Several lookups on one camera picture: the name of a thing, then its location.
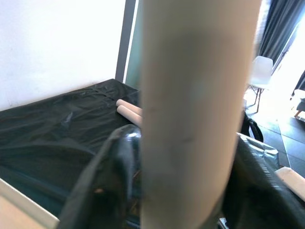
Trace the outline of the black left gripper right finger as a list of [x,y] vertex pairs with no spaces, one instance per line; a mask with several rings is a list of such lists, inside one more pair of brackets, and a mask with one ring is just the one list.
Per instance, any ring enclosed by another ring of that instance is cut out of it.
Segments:
[[211,228],[225,218],[230,229],[303,229],[305,203],[275,174],[279,167],[275,148],[237,133],[233,167]]

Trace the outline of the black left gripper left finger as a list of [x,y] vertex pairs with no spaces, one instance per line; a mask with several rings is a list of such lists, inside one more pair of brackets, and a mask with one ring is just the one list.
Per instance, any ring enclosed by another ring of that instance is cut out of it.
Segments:
[[59,229],[126,229],[141,199],[140,128],[115,129],[82,171],[59,216]]

